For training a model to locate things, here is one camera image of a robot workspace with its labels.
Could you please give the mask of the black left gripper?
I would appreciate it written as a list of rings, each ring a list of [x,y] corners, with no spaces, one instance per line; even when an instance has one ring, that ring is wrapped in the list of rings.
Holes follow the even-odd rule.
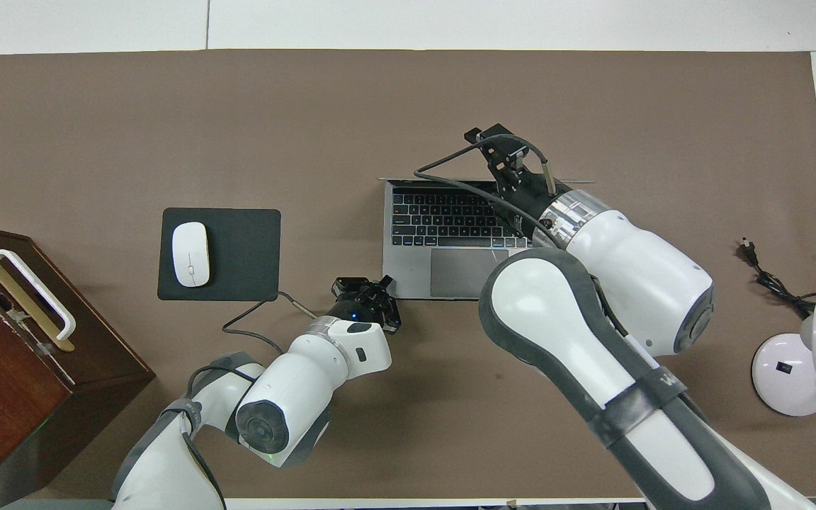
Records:
[[[387,288],[394,280],[383,276],[378,285],[381,298],[367,300],[337,300],[327,315],[347,322],[376,323],[388,335],[394,335],[402,326],[396,299]],[[368,278],[337,278],[331,285],[331,293],[337,298],[356,298],[366,293],[373,282]]]

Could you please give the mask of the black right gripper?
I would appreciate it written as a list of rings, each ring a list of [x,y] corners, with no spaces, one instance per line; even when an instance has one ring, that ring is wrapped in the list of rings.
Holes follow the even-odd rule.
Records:
[[[523,164],[528,146],[503,125],[493,125],[486,130],[473,127],[464,133],[467,142],[480,142],[495,137],[486,146],[486,160],[490,173],[495,177],[497,195],[525,213],[540,219],[544,210],[565,193],[565,185],[555,181],[554,193],[548,192],[545,177],[530,172]]]

